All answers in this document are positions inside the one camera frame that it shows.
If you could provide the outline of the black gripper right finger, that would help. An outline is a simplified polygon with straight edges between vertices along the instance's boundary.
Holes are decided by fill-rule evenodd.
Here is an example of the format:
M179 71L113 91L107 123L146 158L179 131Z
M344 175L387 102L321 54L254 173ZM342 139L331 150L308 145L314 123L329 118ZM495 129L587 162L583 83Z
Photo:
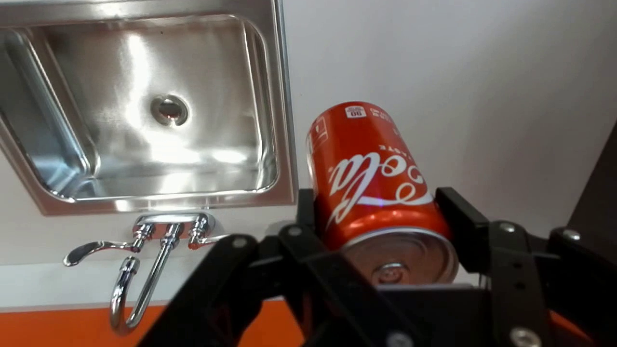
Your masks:
M439 187L435 202L462 268L487 279L495 347L617 347L617 260L605 243L487 220L452 187Z

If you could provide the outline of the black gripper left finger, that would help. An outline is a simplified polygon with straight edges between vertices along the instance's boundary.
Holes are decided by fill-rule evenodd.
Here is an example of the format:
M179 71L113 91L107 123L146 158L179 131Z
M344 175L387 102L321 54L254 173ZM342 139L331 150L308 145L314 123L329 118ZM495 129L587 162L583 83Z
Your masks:
M261 241L231 233L198 262L138 347L236 347L265 299L283 297L302 347L418 347L412 324L314 233L312 193Z

